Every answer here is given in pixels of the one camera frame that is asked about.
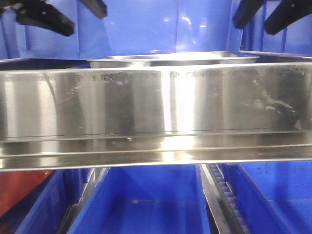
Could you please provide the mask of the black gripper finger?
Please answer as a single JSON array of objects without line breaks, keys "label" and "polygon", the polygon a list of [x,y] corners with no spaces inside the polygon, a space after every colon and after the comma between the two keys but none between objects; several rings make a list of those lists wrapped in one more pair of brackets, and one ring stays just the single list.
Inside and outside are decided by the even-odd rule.
[{"label": "black gripper finger", "polygon": [[107,17],[107,5],[102,0],[80,0],[97,18],[103,19]]},{"label": "black gripper finger", "polygon": [[245,28],[260,9],[260,0],[241,0],[232,20],[235,28]]},{"label": "black gripper finger", "polygon": [[310,14],[310,0],[282,0],[264,23],[268,34],[277,34]]},{"label": "black gripper finger", "polygon": [[66,37],[74,33],[74,23],[44,0],[21,0],[14,4],[14,11],[21,25],[44,28]]}]

